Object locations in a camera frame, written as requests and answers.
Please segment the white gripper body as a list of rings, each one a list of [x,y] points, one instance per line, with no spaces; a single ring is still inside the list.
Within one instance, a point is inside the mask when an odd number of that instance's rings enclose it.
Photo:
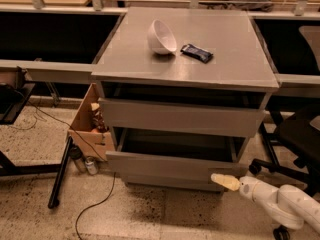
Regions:
[[[267,200],[270,196],[270,188],[267,183],[253,177],[240,178],[239,193],[241,196],[252,201]]]

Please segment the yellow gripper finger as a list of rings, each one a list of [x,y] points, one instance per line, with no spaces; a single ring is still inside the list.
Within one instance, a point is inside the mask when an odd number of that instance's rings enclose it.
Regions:
[[[213,173],[211,175],[211,180],[214,183],[217,183],[232,191],[238,191],[240,188],[240,181],[232,175],[223,175],[223,174]]]

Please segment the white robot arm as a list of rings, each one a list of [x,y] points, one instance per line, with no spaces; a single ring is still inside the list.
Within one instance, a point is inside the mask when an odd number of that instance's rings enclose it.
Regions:
[[[238,191],[260,207],[282,226],[299,230],[307,222],[320,233],[320,203],[292,185],[275,187],[251,176],[240,179],[213,173],[211,180],[229,190]]]

